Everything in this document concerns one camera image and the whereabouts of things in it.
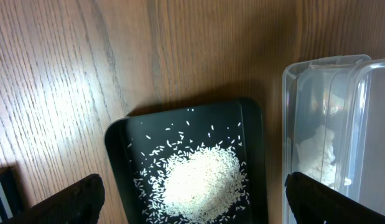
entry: plastic lid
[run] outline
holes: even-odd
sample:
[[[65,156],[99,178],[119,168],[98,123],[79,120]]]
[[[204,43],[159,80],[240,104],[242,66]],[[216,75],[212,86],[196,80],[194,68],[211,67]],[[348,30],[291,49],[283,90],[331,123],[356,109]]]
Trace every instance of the plastic lid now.
[[[385,59],[296,63],[283,76],[284,167],[385,215]],[[284,194],[284,223],[295,223]]]

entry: uncooked white rice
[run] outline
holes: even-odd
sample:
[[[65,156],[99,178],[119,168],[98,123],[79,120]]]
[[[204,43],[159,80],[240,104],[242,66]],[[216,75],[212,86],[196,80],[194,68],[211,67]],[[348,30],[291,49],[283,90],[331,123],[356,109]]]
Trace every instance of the uncooked white rice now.
[[[151,207],[159,207],[159,214],[182,215],[180,222],[213,222],[241,197],[245,175],[238,158],[219,145],[190,150],[167,159],[166,175],[151,176]],[[157,221],[162,217],[157,214]]]

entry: rice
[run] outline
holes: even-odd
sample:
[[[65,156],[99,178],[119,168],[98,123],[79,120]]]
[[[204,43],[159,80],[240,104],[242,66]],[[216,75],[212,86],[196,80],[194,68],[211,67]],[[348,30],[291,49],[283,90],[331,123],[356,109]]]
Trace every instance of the rice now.
[[[151,177],[156,198],[152,206],[159,206],[170,217],[181,215],[181,221],[214,222],[241,197],[244,175],[239,160],[218,145],[185,154],[167,159],[164,178]]]

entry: wooden table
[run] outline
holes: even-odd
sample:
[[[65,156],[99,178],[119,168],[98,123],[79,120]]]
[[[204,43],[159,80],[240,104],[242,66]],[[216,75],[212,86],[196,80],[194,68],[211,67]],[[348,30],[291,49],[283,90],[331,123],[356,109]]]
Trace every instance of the wooden table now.
[[[102,176],[101,223],[127,223],[103,136],[113,121],[248,96],[264,112],[270,223],[281,223],[282,72],[385,58],[384,1],[0,0],[0,167],[34,205]]]

